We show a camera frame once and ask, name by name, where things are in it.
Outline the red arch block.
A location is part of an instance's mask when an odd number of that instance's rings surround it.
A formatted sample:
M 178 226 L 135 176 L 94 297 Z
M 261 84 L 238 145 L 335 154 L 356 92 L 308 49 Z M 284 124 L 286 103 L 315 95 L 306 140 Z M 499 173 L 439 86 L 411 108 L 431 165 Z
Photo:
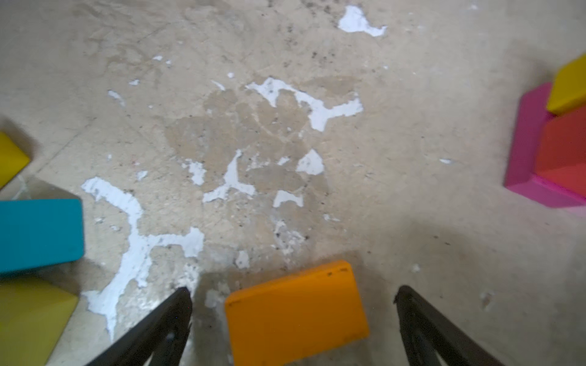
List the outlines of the red arch block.
M 585 196 L 585 107 L 549 121 L 543 128 L 534 172 Z

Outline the orange block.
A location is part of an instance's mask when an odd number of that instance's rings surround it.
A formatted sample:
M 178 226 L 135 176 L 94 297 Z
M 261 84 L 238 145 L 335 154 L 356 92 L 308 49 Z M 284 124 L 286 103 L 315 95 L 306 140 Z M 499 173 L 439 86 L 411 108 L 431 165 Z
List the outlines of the orange block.
M 343 260 L 236 291 L 224 311 L 235 365 L 285 365 L 369 336 Z

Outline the yellow arch block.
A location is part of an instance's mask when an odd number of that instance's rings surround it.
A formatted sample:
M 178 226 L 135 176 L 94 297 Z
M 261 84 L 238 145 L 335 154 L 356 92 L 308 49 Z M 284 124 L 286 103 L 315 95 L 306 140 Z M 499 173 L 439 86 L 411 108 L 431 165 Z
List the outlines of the yellow arch block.
M 567 63 L 555 75 L 546 109 L 562 115 L 585 104 L 585 54 Z

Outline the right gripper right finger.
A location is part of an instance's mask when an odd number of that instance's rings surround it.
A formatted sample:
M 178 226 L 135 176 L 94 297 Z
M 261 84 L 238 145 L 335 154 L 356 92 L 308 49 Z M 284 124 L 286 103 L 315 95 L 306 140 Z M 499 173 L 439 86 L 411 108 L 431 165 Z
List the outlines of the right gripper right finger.
M 502 364 L 415 289 L 402 285 L 395 295 L 394 304 L 410 366 Z

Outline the magenta block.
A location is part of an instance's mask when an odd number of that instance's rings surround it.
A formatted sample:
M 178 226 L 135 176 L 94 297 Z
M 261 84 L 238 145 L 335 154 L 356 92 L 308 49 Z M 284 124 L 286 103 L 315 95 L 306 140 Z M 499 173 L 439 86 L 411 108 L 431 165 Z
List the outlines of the magenta block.
M 552 84 L 547 82 L 520 98 L 504 186 L 546 207 L 584 207 L 584 197 L 534 173 L 542 130 L 554 119 L 554 115 L 546 110 L 551 89 Z

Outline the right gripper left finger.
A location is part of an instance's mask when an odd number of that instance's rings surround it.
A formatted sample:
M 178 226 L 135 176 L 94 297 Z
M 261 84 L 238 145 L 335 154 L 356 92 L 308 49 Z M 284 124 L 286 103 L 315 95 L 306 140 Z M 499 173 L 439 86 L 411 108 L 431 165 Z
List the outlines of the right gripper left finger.
M 189 289 L 178 288 L 90 364 L 178 365 L 189 337 L 191 318 Z

